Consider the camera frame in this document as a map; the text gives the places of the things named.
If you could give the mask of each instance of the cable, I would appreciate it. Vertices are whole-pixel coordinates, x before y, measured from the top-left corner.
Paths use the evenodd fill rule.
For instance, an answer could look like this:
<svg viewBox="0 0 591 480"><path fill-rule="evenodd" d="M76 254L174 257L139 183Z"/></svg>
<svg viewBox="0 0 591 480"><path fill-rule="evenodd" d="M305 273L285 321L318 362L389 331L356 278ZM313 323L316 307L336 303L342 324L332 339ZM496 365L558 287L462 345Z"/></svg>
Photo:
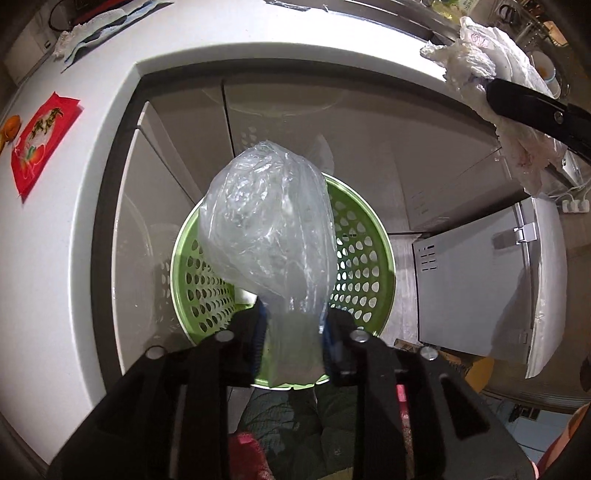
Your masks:
<svg viewBox="0 0 591 480"><path fill-rule="evenodd" d="M58 3L56 3L53 6L53 8L51 9L51 12L49 12L49 18L47 19L47 26L49 28L51 28L54 32L61 33L63 31L67 31L67 32L71 32L72 31L72 28L70 26L64 30L63 28L56 28L56 27L54 27L53 24L51 23L51 16L53 15L53 11L57 8L58 5L62 4L65 1L66 0L60 0Z"/></svg>
<svg viewBox="0 0 591 480"><path fill-rule="evenodd" d="M574 197L573 197L573 195L571 194L571 192L572 192L572 191L574 191L574 190L577 190L577 191L578 191L578 190L583 190L583 189L584 189L584 188L585 188L587 185L589 185L589 183L591 183L591 179L587 180L587 181L586 181L585 183L583 183L582 185L578 185L578 186L576 186L576 187L569 188L569 189L568 189L566 192L564 192L564 193L561 193L560 195L550 195L550 198L551 198L551 199L554 199L554 200L556 200L556 201L558 201L558 199L560 199L560 198L564 197L565 195L568 195L568 196L570 197L570 199L571 199L572 201L574 201ZM588 194L588 192L589 192L590 190L591 190L591 187L589 187L589 188L588 188L588 189L585 191L585 193L584 193L584 196L583 196L583 199L584 199L584 197L585 197L585 196Z"/></svg>

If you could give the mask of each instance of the electrical outlet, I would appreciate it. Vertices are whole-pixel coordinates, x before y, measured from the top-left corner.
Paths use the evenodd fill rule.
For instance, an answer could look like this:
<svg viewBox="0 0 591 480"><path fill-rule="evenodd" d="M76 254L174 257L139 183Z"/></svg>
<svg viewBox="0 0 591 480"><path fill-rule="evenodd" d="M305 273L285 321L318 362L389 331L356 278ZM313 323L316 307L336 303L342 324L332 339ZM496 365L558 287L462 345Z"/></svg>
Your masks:
<svg viewBox="0 0 591 480"><path fill-rule="evenodd" d="M563 200L562 211L563 213L589 213L590 204L587 199L585 200Z"/></svg>

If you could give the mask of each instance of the plastic bag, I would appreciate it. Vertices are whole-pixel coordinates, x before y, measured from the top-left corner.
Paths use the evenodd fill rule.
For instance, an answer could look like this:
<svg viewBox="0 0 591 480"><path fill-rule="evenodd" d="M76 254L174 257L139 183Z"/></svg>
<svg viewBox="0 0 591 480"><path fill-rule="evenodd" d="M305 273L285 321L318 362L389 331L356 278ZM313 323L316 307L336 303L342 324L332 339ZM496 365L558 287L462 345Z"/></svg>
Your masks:
<svg viewBox="0 0 591 480"><path fill-rule="evenodd" d="M486 81L500 78L552 96L527 55L498 28L460 20L460 40L450 47L427 43L421 55L446 68L447 84L484 120L496 126L511 174L532 196L542 188L541 170L562 167L566 147L542 132L497 115L486 101Z"/></svg>
<svg viewBox="0 0 591 480"><path fill-rule="evenodd" d="M23 200L81 111L79 100L60 97L53 92L22 130L12 148L11 167L14 183Z"/></svg>
<svg viewBox="0 0 591 480"><path fill-rule="evenodd" d="M216 274L267 308L269 383L317 381L324 373L319 327L337 271L332 208L318 169L269 141L249 148L213 179L199 239Z"/></svg>

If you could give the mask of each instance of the perforated basket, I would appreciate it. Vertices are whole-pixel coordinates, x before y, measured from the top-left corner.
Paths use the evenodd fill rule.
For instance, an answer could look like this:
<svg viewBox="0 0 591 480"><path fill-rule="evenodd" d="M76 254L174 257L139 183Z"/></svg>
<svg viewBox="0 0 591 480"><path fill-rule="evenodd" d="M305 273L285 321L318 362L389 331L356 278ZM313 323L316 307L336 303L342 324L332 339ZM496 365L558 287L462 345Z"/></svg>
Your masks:
<svg viewBox="0 0 591 480"><path fill-rule="evenodd" d="M338 269L329 304L351 313L359 328L379 335L394 301L394 256L388 235L357 192L340 180L328 175L325 178L335 219ZM199 206L200 203L181 227L170 271L174 309L194 344L225 328L234 312L252 306L248 295L219 278L203 258L197 238ZM268 386L268 363L265 351L256 379L262 387Z"/></svg>

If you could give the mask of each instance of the cabinet door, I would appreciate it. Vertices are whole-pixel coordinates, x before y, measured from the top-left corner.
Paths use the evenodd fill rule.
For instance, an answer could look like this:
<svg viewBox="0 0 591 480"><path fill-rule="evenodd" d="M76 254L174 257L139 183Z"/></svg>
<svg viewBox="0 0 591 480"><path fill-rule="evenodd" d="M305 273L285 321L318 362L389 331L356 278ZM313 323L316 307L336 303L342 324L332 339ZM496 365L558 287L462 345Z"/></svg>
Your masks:
<svg viewBox="0 0 591 480"><path fill-rule="evenodd" d="M419 340L526 363L532 283L515 207L415 242Z"/></svg>
<svg viewBox="0 0 591 480"><path fill-rule="evenodd" d="M191 200L195 203L201 200L203 198L201 190L197 187L185 160L178 154L162 120L150 102L144 105L139 116L138 128Z"/></svg>
<svg viewBox="0 0 591 480"><path fill-rule="evenodd" d="M140 130L126 159L115 216L112 307L121 370L152 345L190 346L174 312L170 260L194 202Z"/></svg>
<svg viewBox="0 0 591 480"><path fill-rule="evenodd" d="M496 143L402 90L269 75L229 79L225 93L236 154L271 140L308 158L363 196L388 232L409 231L405 198L451 182Z"/></svg>
<svg viewBox="0 0 591 480"><path fill-rule="evenodd" d="M203 194L233 158L221 80L150 99L168 136Z"/></svg>

